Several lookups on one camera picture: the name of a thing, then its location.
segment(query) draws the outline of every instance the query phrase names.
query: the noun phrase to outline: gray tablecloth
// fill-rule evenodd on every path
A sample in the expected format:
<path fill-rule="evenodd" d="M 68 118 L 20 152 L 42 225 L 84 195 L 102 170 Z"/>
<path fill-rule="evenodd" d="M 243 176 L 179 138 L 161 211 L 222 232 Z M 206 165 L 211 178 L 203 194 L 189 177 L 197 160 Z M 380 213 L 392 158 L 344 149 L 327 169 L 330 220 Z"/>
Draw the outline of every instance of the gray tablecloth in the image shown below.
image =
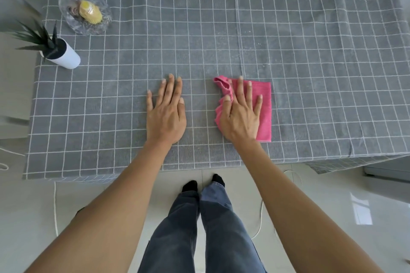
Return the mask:
<path fill-rule="evenodd" d="M 145 93 L 184 80 L 188 128 L 164 170 L 241 164 L 214 123 L 218 75 L 272 84 L 278 163 L 318 172 L 410 152 L 409 27 L 399 0 L 106 0 L 104 35 L 45 21 L 82 63 L 36 68 L 25 178 L 112 179 L 146 138 Z"/>

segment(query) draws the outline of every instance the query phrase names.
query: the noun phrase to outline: black sock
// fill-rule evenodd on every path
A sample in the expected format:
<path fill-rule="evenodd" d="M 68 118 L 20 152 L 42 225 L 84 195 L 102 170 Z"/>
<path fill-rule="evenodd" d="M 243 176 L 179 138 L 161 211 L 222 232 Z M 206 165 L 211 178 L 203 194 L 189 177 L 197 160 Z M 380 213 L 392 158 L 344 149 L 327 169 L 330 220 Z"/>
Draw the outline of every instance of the black sock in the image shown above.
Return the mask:
<path fill-rule="evenodd" d="M 196 180 L 191 180 L 190 182 L 186 183 L 182 187 L 182 192 L 185 192 L 185 191 L 197 191 L 198 192 L 198 183 L 196 182 Z"/>
<path fill-rule="evenodd" d="M 217 183 L 220 183 L 221 185 L 225 186 L 225 183 L 223 182 L 222 177 L 219 176 L 218 174 L 214 174 L 212 176 L 212 181 L 216 181 Z"/>

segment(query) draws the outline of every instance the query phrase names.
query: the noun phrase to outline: white pot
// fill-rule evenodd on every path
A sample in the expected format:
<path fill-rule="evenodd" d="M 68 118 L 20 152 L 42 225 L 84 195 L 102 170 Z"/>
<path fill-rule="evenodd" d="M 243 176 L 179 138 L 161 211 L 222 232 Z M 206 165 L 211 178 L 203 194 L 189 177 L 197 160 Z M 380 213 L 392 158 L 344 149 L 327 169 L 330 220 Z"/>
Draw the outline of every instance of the white pot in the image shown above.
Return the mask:
<path fill-rule="evenodd" d="M 74 69 L 76 68 L 80 62 L 81 59 L 79 57 L 79 55 L 73 50 L 73 48 L 70 47 L 70 45 L 67 43 L 67 41 L 65 41 L 64 39 L 62 39 L 65 43 L 66 43 L 66 51 L 64 52 L 64 54 L 56 59 L 48 59 L 49 61 L 52 61 L 53 63 L 56 63 L 59 66 L 63 66 L 64 68 L 67 69 Z M 43 52 L 40 51 L 40 55 L 42 57 L 44 57 Z"/>

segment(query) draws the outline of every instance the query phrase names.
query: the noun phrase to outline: finger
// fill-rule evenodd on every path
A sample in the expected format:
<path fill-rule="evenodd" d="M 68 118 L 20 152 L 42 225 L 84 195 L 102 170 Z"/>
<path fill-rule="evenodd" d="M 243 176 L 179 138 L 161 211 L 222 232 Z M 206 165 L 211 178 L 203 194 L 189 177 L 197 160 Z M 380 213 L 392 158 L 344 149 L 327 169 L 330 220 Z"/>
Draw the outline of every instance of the finger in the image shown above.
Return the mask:
<path fill-rule="evenodd" d="M 178 100 L 178 116 L 180 118 L 180 121 L 186 121 L 187 117 L 185 115 L 185 101 L 182 97 Z"/>
<path fill-rule="evenodd" d="M 260 115 L 260 110 L 262 108 L 262 101 L 263 101 L 262 95 L 259 95 L 258 100 L 256 101 L 255 109 L 253 111 L 255 113 L 255 115 L 257 115 L 257 116 Z"/>
<path fill-rule="evenodd" d="M 164 100 L 162 101 L 162 103 L 164 103 L 165 105 L 169 105 L 169 103 L 171 102 L 172 92 L 174 90 L 174 81 L 174 75 L 169 74 L 167 89 L 165 90 Z"/>
<path fill-rule="evenodd" d="M 176 106 L 178 104 L 178 101 L 181 98 L 181 94 L 182 94 L 182 79 L 181 77 L 178 77 L 175 91 L 174 91 L 174 94 L 172 95 L 171 105 Z"/>
<path fill-rule="evenodd" d="M 242 106 L 246 106 L 245 95 L 243 94 L 243 77 L 240 76 L 238 79 L 238 86 L 236 88 L 236 98 L 238 99 L 238 103 Z"/>
<path fill-rule="evenodd" d="M 152 93 L 150 90 L 147 91 L 147 112 L 150 112 L 153 109 L 152 105 Z"/>
<path fill-rule="evenodd" d="M 226 117 L 229 117 L 231 109 L 232 109 L 232 102 L 230 100 L 229 94 L 227 94 L 223 98 L 223 103 L 222 103 L 222 113 L 223 113 L 223 115 L 225 115 Z"/>
<path fill-rule="evenodd" d="M 228 83 L 229 83 L 229 85 L 231 86 L 233 102 L 234 102 L 234 103 L 237 103 L 237 102 L 238 102 L 238 99 L 236 98 L 236 93 L 235 93 L 235 90 L 233 89 L 232 80 L 229 79 L 229 80 L 228 80 Z"/>
<path fill-rule="evenodd" d="M 158 89 L 157 103 L 155 104 L 156 107 L 162 104 L 166 86 L 167 86 L 167 80 L 162 79 L 160 88 Z"/>
<path fill-rule="evenodd" d="M 248 87 L 246 89 L 246 104 L 248 108 L 252 110 L 252 81 L 248 81 Z"/>

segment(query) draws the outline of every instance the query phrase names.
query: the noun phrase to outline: pant leg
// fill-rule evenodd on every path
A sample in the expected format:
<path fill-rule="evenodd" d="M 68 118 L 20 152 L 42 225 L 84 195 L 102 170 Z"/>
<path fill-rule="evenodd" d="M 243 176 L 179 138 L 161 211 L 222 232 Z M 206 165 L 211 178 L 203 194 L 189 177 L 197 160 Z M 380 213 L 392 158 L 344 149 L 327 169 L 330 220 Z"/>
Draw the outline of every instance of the pant leg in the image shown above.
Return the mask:
<path fill-rule="evenodd" d="M 155 229 L 142 258 L 139 273 L 195 273 L 199 195 L 180 193 L 166 217 Z"/>
<path fill-rule="evenodd" d="M 206 271 L 265 273 L 252 240 L 233 212 L 225 188 L 212 182 L 203 189 L 199 203 L 206 232 Z"/>

